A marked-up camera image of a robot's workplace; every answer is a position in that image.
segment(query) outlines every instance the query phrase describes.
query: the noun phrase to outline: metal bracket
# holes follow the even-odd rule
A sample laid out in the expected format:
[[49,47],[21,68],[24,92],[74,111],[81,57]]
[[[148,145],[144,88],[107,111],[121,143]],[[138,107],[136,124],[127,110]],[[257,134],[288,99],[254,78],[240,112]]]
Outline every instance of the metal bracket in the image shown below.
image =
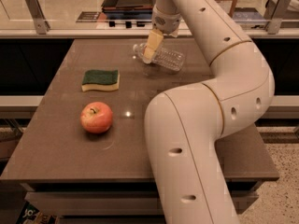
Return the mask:
[[271,21],[266,25],[266,31],[270,35],[277,34],[282,23],[283,15],[285,14],[291,0],[278,0],[277,5],[272,14]]
[[34,20],[36,32],[38,34],[44,35],[50,29],[50,25],[46,21],[46,18],[43,14],[41,6],[39,5],[38,0],[25,0],[28,6],[28,9],[31,13],[31,16]]

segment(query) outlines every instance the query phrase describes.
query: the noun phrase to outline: clear plastic bottle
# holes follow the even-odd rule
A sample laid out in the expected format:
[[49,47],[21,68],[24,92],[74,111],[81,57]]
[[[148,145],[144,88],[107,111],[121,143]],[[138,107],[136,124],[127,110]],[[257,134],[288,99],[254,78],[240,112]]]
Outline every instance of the clear plastic bottle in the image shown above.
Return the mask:
[[[144,63],[150,63],[150,61],[148,62],[145,61],[143,57],[145,47],[146,47],[145,43],[141,43],[139,45],[134,44],[133,51],[138,55],[139,58],[141,58],[141,60]],[[178,72],[181,69],[182,65],[184,64],[184,61],[185,61],[184,54],[171,49],[159,48],[156,51],[156,55],[153,57],[151,62],[159,64],[160,66],[165,67],[167,69]]]

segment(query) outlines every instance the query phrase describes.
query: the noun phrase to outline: brown table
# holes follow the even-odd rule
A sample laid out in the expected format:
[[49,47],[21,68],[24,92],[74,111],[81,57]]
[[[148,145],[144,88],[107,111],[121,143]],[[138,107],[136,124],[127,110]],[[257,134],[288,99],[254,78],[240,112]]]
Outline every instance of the brown table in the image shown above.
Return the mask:
[[[165,40],[167,48],[186,54],[176,74],[140,62],[132,47],[141,42],[145,39],[75,40],[1,180],[21,183],[28,201],[58,216],[161,214],[143,134],[147,104],[161,91],[212,74],[191,38]],[[89,69],[118,69],[119,90],[82,92]],[[94,101],[113,110],[107,133],[86,133],[79,123],[82,108]],[[231,190],[278,179],[254,125],[219,140],[217,150]]]

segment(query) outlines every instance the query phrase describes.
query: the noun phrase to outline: yellow sponge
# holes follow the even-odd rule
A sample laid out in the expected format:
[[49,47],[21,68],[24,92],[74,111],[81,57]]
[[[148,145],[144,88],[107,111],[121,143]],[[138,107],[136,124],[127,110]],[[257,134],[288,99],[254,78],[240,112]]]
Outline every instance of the yellow sponge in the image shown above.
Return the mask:
[[116,91],[119,89],[120,73],[118,70],[88,70],[82,81],[83,91]]

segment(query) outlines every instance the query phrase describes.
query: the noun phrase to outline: apple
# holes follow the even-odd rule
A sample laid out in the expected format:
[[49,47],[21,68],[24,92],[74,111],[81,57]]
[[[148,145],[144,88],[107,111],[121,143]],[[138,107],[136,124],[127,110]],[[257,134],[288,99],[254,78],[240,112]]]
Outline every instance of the apple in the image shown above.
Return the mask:
[[103,102],[92,102],[86,105],[80,116],[81,125],[89,133],[106,132],[113,120],[111,108]]

